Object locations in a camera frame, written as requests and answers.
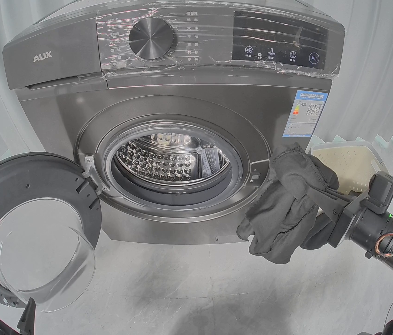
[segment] laundry basket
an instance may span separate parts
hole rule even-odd
[[[369,142],[326,142],[311,147],[311,154],[334,170],[339,178],[338,191],[363,192],[378,171],[388,172],[384,162]]]

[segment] display panel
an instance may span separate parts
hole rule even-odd
[[[232,59],[323,69],[328,31],[283,15],[235,11]]]

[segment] control knob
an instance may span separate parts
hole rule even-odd
[[[128,42],[140,58],[157,59],[171,48],[173,30],[159,17],[146,17],[132,27]]]

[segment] door hinge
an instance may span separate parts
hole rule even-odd
[[[102,191],[109,191],[110,188],[105,185],[96,170],[93,156],[85,156],[85,171],[82,172],[82,176],[87,179],[90,178],[94,185],[96,185],[96,194],[99,196]]]

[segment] gray washing machine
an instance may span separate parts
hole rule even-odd
[[[78,0],[16,36],[3,50],[9,88],[47,152],[0,162],[0,302],[74,301],[100,228],[238,241],[272,148],[308,145],[343,42],[340,23],[298,0]],[[46,264],[22,243],[36,228],[46,259],[69,238],[74,255],[18,284],[15,268]]]
[[[274,145],[307,146],[343,42],[298,0],[78,0],[3,57],[46,151],[96,186],[110,238],[200,244],[237,241]]]

